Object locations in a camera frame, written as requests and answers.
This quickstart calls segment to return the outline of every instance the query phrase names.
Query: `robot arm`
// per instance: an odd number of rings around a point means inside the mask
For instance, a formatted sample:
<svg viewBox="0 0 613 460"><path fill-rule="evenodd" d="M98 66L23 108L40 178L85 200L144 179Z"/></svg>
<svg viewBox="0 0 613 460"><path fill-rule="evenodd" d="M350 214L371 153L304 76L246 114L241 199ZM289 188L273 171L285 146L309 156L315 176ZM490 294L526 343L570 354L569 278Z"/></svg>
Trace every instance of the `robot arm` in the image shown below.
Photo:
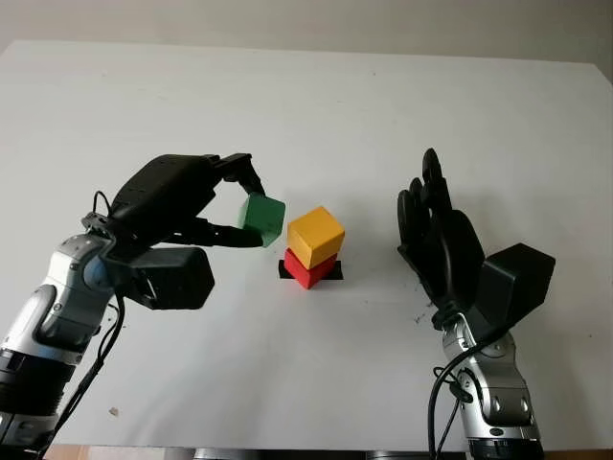
<svg viewBox="0 0 613 460"><path fill-rule="evenodd" d="M545 299L555 259L525 244L488 258L464 213L453 209L436 152L423 158L423 184L398 196L398 252L417 272L437 307L449 364L428 406L428 446L437 458L434 405L445 376L460 402L476 459L543 458L526 382L515 366L508 330Z"/></svg>
<svg viewBox="0 0 613 460"><path fill-rule="evenodd" d="M196 217L221 180L264 194L249 154L155 158L122 187L108 216L89 213L86 232L56 249L0 347L0 458L37 459L51 444L65 421L57 415L64 386L112 296L120 307L123 297L153 310L202 307L215 285L205 252L152 246L262 245L254 232ZM84 389L102 363L99 356Z"/></svg>

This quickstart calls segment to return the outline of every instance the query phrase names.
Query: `red cube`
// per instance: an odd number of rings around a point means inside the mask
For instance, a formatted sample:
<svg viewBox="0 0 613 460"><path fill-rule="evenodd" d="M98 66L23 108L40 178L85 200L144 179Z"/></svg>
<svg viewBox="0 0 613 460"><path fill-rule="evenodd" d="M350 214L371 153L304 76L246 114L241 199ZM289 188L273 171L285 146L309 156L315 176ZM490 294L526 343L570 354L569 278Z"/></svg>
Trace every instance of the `red cube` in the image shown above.
<svg viewBox="0 0 613 460"><path fill-rule="evenodd" d="M305 268L300 263L296 255L287 248L285 250L284 266L285 269L293 276L300 285L305 289L311 289L315 284L329 274L334 268L336 262L336 254L329 259L325 259L320 264L314 266L311 270Z"/></svg>

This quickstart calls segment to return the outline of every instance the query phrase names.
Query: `cube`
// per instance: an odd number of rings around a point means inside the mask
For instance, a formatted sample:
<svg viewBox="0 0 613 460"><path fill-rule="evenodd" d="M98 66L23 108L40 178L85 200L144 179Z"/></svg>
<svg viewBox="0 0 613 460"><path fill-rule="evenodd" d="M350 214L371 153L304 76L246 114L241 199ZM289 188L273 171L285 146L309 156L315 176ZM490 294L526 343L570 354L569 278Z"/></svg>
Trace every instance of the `cube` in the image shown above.
<svg viewBox="0 0 613 460"><path fill-rule="evenodd" d="M306 269L291 249L285 250L284 267L305 289L311 289L315 284L329 274L336 263L336 254L321 262L311 270Z"/></svg>
<svg viewBox="0 0 613 460"><path fill-rule="evenodd" d="M238 226L259 233L262 245L267 247L283 232L284 215L284 203L253 193L240 208Z"/></svg>
<svg viewBox="0 0 613 460"><path fill-rule="evenodd" d="M306 269L338 253L344 238L345 229L323 206L287 226L287 245Z"/></svg>

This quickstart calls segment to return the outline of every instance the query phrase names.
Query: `white table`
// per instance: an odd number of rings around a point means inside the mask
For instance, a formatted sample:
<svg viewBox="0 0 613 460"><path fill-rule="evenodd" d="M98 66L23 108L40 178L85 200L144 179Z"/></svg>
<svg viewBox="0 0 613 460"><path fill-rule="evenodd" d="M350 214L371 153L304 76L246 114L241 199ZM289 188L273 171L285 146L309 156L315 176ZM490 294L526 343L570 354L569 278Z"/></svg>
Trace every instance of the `white table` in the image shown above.
<svg viewBox="0 0 613 460"><path fill-rule="evenodd" d="M424 449L444 356L396 252L396 198L432 146L487 253L525 242L557 259L545 305L513 330L544 447L610 447L612 114L592 65L16 42L0 57L0 325L95 190L114 196L156 155L248 151L288 219L322 204L344 223L347 280L280 281L284 239L209 250L209 302L129 305L58 441ZM242 190L219 191L207 216L233 223ZM465 446L459 420L448 446Z"/></svg>

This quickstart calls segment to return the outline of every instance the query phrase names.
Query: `black cable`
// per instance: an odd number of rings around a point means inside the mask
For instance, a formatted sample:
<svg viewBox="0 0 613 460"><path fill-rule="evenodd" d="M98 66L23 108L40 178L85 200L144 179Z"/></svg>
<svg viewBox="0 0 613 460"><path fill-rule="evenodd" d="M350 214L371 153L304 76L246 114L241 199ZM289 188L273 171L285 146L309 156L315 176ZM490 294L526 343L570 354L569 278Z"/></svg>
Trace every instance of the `black cable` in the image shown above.
<svg viewBox="0 0 613 460"><path fill-rule="evenodd" d="M449 383L446 380L447 376L465 359L479 353L481 350L491 345L493 342L502 337L506 332L495 333L487 337L483 341L477 343L474 347L470 347L468 350L461 352L459 355L451 359L449 363L438 374L437 379L434 381L432 391L430 392L430 400L428 401L428 454L430 460L437 460L437 446L434 434L434 412L437 406L437 398L439 397L439 391L443 383Z"/></svg>
<svg viewBox="0 0 613 460"><path fill-rule="evenodd" d="M116 297L117 297L118 307L115 307L114 305L110 305L110 304L108 306L111 309L115 310L115 312L117 313L117 318L115 322L113 323L113 326L109 328L109 330L106 332L106 334L102 338L100 346L98 348L98 356L96 357L96 360L92 364L92 367L90 367L89 371L87 371L87 374L85 374L83 379L80 381L79 386L77 387L77 390L75 390L75 393L73 393L73 396L70 398L70 400L64 407L64 410L62 410L61 415L57 419L56 427L54 428L54 432L52 436L50 436L50 439L47 445L45 446L45 448L42 449L38 454L40 459L43 458L43 456L47 452L47 449L51 446L51 443L53 439L56 437L57 432L64 426L64 424L73 414L73 412L75 412L75 409L79 405L80 400L83 398L83 396L87 392L87 389L89 388L89 386L92 384L92 382L96 378L96 375L100 372L100 370L104 366L104 360L106 359L111 349L115 345L115 342L117 341L117 337L119 337L119 334L122 331L122 326L124 325L124 319L125 319L125 303L124 303L124 298L121 295L116 295Z"/></svg>
<svg viewBox="0 0 613 460"><path fill-rule="evenodd" d="M94 193L94 204L92 206L92 212L96 212L96 208L98 207L98 196L101 196L102 199L104 200L104 204L106 205L106 214L109 215L111 214L111 205L108 204L108 199L106 198L106 195L104 194L104 192L97 190Z"/></svg>
<svg viewBox="0 0 613 460"><path fill-rule="evenodd" d="M436 460L441 458L441 451L443 450L444 441L447 439L447 434L449 434L449 429L451 428L451 424L456 418L456 414L458 413L458 408L460 407L460 400L456 398L456 403L453 406L453 410L451 411L451 415L449 416L449 421L447 422L447 426L444 428L443 436L441 436L441 440L439 442L439 448L437 448Z"/></svg>

